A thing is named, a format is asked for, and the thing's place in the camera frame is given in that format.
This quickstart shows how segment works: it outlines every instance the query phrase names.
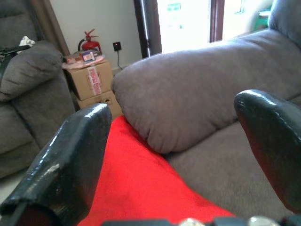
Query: recliner chair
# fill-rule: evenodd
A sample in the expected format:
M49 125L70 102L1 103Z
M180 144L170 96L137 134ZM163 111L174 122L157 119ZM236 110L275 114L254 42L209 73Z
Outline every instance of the recliner chair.
M44 41L27 0L0 1L0 50L23 36L37 43L13 57L0 77L0 178L30 165L74 106L62 54Z

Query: red fabric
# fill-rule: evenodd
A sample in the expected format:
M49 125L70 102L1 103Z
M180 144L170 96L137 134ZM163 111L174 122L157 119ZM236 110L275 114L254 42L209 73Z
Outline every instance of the red fabric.
M123 116L113 121L94 202L79 226L117 219L176 223L233 216L190 190L169 163L150 150Z

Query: electrical outlet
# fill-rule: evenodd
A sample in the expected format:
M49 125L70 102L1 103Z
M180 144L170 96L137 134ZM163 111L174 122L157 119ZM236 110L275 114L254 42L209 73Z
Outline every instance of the electrical outlet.
M121 44L120 44L120 41L114 42L114 43L113 43L113 47L114 47L114 51L115 51L115 52L121 50Z

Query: curtain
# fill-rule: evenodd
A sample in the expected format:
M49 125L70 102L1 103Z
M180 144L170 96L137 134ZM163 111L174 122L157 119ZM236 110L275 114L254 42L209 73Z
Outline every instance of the curtain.
M51 42L64 56L70 55L60 25L49 0L30 0L37 15L45 39Z

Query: cardboard box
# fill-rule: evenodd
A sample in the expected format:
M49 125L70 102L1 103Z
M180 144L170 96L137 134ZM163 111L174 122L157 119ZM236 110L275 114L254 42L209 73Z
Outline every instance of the cardboard box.
M113 72L108 61L79 70L68 70L68 72L69 81L72 83L71 89L80 100L111 90Z
M106 103L109 108L110 111L112 113L112 118L115 119L116 117L122 115L122 110L115 98L115 95L112 91L103 93L101 95L97 95L95 97L91 97L89 99L86 100L79 100L77 99L77 102L79 104L79 107L85 108L88 107L90 105L96 104L96 103Z

